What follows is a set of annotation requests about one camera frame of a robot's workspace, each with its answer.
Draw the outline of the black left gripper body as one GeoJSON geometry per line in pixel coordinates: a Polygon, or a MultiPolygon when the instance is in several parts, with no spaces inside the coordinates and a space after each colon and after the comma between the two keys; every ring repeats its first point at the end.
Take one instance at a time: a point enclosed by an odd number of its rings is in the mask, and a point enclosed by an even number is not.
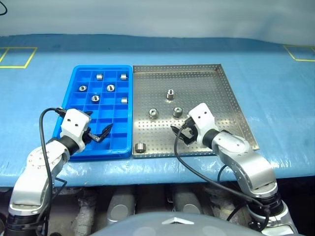
{"type": "Polygon", "coordinates": [[[99,136],[97,136],[96,134],[93,134],[91,132],[91,128],[88,127],[86,131],[84,131],[83,135],[82,135],[82,140],[84,142],[84,144],[89,144],[91,141],[95,141],[95,142],[100,142],[101,138],[99,136]]]}

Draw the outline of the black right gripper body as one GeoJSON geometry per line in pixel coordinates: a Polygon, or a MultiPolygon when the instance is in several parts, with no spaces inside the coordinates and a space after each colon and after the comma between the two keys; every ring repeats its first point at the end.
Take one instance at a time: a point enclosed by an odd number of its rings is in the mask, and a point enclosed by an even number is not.
{"type": "Polygon", "coordinates": [[[196,142],[197,136],[198,136],[198,131],[196,129],[195,122],[193,121],[192,117],[189,117],[184,121],[182,128],[183,128],[183,130],[188,128],[189,133],[191,134],[191,137],[188,137],[188,146],[191,143],[196,142]]]}

